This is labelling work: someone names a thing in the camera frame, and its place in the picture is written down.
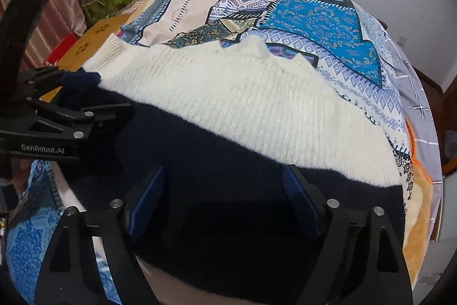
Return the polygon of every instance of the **black mount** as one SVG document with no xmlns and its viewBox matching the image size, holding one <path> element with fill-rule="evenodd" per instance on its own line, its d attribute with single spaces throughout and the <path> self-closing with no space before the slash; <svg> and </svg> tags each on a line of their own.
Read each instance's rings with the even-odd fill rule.
<svg viewBox="0 0 457 305">
<path fill-rule="evenodd" d="M 77 161 L 92 132 L 113 125 L 120 130 L 134 114 L 129 104 L 72 111 L 39 99 L 60 87 L 69 73 L 54 66 L 20 71 L 22 55 L 47 1 L 11 0 L 0 23 L 0 177 L 5 179 L 12 177 L 10 156 Z M 14 194 L 3 192 L 0 212 L 15 208 L 17 198 L 9 197 Z"/>
<path fill-rule="evenodd" d="M 132 206 L 139 200 L 149 200 L 141 197 L 146 191 L 149 196 L 155 196 L 153 207 L 146 214 L 147 221 L 144 211 L 139 214 L 146 226 L 163 190 L 163 184 L 159 184 L 151 192 L 154 185 L 157 187 L 157 177 L 152 177 L 152 181 L 149 178 L 133 189 L 124 203 L 114 200 L 108 209 L 97 212 L 79 212 L 76 207 L 66 209 L 43 260 L 36 305 L 113 304 L 101 285 L 93 236 L 103 240 L 122 304 L 159 303 L 128 249 L 131 224 L 127 226 L 126 222 L 135 214 Z M 306 215 L 308 221 L 312 220 L 311 224 L 302 224 L 313 227 L 304 230 L 305 234 L 312 238 L 325 235 L 317 262 L 296 305 L 412 305 L 401 245 L 382 208 L 355 211 L 344 208 L 337 200 L 327 200 L 294 165 L 284 169 L 282 181 L 297 219 L 303 223 Z M 304 206 L 301 211 L 297 210 L 297 202 Z"/>
</svg>

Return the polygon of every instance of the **bed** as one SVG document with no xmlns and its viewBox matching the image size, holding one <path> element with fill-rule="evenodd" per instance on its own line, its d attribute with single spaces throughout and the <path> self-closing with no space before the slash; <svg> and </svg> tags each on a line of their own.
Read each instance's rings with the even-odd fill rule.
<svg viewBox="0 0 457 305">
<path fill-rule="evenodd" d="M 143 0 L 135 7 L 135 13 L 117 34 L 127 44 L 183 48 L 219 41 L 227 48 L 250 35 L 259 36 L 273 55 L 286 59 L 302 55 L 341 100 L 355 105 L 367 121 L 384 130 L 403 189 L 404 255 L 414 287 L 442 193 L 440 155 L 420 81 L 376 18 L 351 0 Z M 345 54 L 343 44 L 357 46 L 364 57 Z M 22 217 L 11 218 L 8 267 L 13 282 L 29 303 L 33 301 L 34 278 L 52 226 L 71 203 L 68 189 L 58 166 L 34 162 L 29 188 L 19 206 L 22 211 L 14 213 Z M 44 198 L 45 205 L 28 202 L 35 203 L 29 211 L 46 210 L 50 214 L 47 226 L 40 214 L 24 215 L 27 200 L 37 197 Z M 25 251 L 20 250 L 24 241 L 28 247 Z M 108 298 L 119 302 L 103 257 L 97 262 Z M 155 292 L 157 283 L 169 288 L 162 298 L 157 295 L 170 305 L 190 304 L 196 299 L 214 303 L 244 301 L 219 298 L 169 278 L 146 263 L 142 266 Z M 177 299 L 176 292 L 188 293 L 193 300 Z"/>
</svg>

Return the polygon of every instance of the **blue gripper pad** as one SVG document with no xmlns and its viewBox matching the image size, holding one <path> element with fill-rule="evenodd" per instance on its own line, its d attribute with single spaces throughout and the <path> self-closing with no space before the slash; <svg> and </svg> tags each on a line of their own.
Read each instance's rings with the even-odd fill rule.
<svg viewBox="0 0 457 305">
<path fill-rule="evenodd" d="M 288 166 L 284 167 L 284 171 L 282 172 L 282 186 L 295 212 L 303 235 L 310 238 L 321 236 L 322 232 L 318 222 L 318 212 Z"/>
<path fill-rule="evenodd" d="M 164 167 L 160 166 L 149 173 L 144 183 L 134 186 L 134 190 L 131 190 L 126 197 L 127 206 L 124 211 L 126 228 L 133 240 L 145 233 L 164 187 L 165 171 Z"/>
</svg>

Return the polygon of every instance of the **metal screw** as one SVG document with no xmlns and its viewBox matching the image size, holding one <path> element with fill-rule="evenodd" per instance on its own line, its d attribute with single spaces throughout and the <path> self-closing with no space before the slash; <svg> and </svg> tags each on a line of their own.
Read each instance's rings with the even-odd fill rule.
<svg viewBox="0 0 457 305">
<path fill-rule="evenodd" d="M 374 213 L 376 213 L 376 215 L 378 215 L 378 216 L 384 215 L 384 210 L 383 210 L 381 207 L 377 207 L 377 206 L 376 206 L 376 207 L 373 208 L 373 211 L 374 211 Z"/>
<path fill-rule="evenodd" d="M 75 206 L 70 206 L 65 210 L 67 216 L 73 215 L 78 209 Z"/>
<path fill-rule="evenodd" d="M 110 203 L 111 208 L 119 208 L 122 206 L 122 201 L 120 199 L 113 199 Z"/>
<path fill-rule="evenodd" d="M 338 202 L 336 199 L 329 199 L 327 201 L 327 205 L 331 208 L 338 208 L 340 206 L 340 202 Z"/>
<path fill-rule="evenodd" d="M 74 138 L 83 138 L 84 137 L 84 133 L 81 132 L 81 131 L 76 131 L 73 133 L 73 137 Z"/>
</svg>

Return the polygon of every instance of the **patterned bedspread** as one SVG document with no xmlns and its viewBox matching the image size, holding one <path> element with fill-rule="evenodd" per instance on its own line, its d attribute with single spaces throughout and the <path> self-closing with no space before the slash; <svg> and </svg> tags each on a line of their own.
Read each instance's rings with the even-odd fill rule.
<svg viewBox="0 0 457 305">
<path fill-rule="evenodd" d="M 181 48 L 214 40 L 226 47 L 250 34 L 259 35 L 274 55 L 302 54 L 341 99 L 384 130 L 403 185 L 404 255 L 414 285 L 441 193 L 439 150 L 420 81 L 371 14 L 351 0 L 147 0 L 118 36 L 135 45 Z M 6 247 L 10 275 L 29 304 L 64 209 L 59 194 L 49 163 L 34 162 L 22 198 L 26 208 L 16 212 Z M 109 268 L 101 257 L 97 263 L 108 298 L 119 303 Z"/>
<path fill-rule="evenodd" d="M 175 48 L 218 39 L 226 47 L 250 34 L 260 36 L 274 55 L 301 53 L 342 99 L 382 127 L 397 160 L 407 211 L 411 152 L 392 53 L 380 23 L 351 0 L 154 0 L 119 37 Z"/>
</svg>

